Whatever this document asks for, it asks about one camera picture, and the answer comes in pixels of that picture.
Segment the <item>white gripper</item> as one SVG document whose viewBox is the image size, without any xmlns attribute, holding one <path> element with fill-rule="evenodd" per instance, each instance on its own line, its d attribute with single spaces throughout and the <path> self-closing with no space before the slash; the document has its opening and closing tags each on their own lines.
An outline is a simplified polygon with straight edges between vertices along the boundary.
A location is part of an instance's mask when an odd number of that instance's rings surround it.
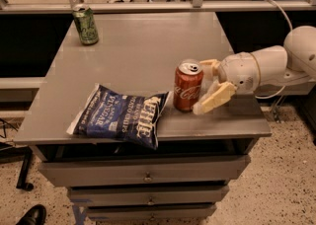
<svg viewBox="0 0 316 225">
<path fill-rule="evenodd" d="M 200 62 L 203 75 L 211 81 L 218 75 L 207 92 L 194 104 L 196 115 L 208 113 L 229 102 L 235 95 L 254 92 L 260 83 L 260 70 L 251 53 L 241 52 L 229 55 L 221 62 L 208 59 Z"/>
</svg>

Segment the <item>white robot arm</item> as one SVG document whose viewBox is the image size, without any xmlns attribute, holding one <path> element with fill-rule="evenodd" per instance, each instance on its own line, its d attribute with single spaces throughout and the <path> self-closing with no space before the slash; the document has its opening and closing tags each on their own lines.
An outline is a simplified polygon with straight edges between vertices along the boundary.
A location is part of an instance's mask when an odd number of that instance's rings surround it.
<svg viewBox="0 0 316 225">
<path fill-rule="evenodd" d="M 207 92 L 193 105 L 194 114 L 205 114 L 231 100 L 234 95 L 255 92 L 265 85 L 299 85 L 316 79 L 316 28 L 301 26 L 275 45 L 253 52 L 240 52 L 201 63 Z"/>
</svg>

